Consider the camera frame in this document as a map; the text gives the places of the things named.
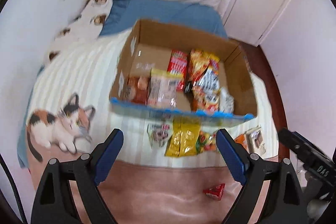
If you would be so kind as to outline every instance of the cat tail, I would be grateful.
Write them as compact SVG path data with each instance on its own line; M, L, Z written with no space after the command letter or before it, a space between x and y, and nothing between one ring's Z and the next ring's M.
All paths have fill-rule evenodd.
M28 147L30 152L33 154L34 158L36 158L38 160L38 162L42 162L43 158L41 156L41 154L39 152L37 152L37 150L35 149L35 147L33 146L31 140L30 140L30 132L28 131L28 128L26 129L27 131L27 141L28 141Z

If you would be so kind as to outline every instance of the black cable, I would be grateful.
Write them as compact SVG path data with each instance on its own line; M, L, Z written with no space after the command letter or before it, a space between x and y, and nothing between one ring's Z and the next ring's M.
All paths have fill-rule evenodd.
M22 206L22 203L21 203L21 199L20 199L20 195L19 195L19 192L17 190L17 187L15 185L15 182L13 180L13 177L5 163L5 161L3 160L1 154L0 154L0 164L3 168L3 170L5 171L6 175L7 175L7 178L10 182L10 185L12 186L12 189L13 189L13 193L14 193L14 196L15 196L15 199L16 199L16 203L17 203L17 206L19 208L19 212L20 212L20 215L21 215L21 218L22 218L22 221L24 224L28 224L27 222L27 218L26 218L26 215L25 215L25 211L23 210L23 206Z

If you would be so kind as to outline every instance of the red triangular package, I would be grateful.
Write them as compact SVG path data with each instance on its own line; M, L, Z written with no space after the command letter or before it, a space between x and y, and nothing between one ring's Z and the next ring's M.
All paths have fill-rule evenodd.
M225 183L203 190L208 197L214 200L221 200L224 192Z

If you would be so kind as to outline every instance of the blue gripper pad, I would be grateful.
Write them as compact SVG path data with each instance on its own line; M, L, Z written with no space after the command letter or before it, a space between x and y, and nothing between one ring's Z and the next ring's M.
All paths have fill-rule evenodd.
M94 183L97 186L100 184L100 182L104 181L107 178L107 175L109 174L110 169L114 161L116 160L121 147L124 144L124 134L121 130L114 129L105 142L110 143L105 147L104 152L102 153L94 167Z
M242 186L246 183L246 168L245 164L242 161L242 159L237 154L235 148L232 146L232 142L230 142L223 134L222 131L225 129L221 129L217 131L216 134L216 145L219 149L219 152L222 154L223 159L226 162L227 167L230 170L230 173L235 181L240 182Z

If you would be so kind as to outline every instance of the wall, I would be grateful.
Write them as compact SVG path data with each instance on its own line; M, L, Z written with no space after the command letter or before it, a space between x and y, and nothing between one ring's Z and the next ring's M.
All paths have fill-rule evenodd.
M230 0L224 0L225 6ZM75 18L84 0L8 0L0 14L0 153L30 219L34 191L19 167L16 142L42 56L55 34ZM18 215L11 187L0 170L0 188Z
M261 47L276 77L288 128L332 156L336 146L336 9L291 0Z
M29 220L35 193L29 171L19 167L16 142L48 42L83 4L84 0L8 0L0 14L0 153L14 177ZM1 168L0 188L18 215Z

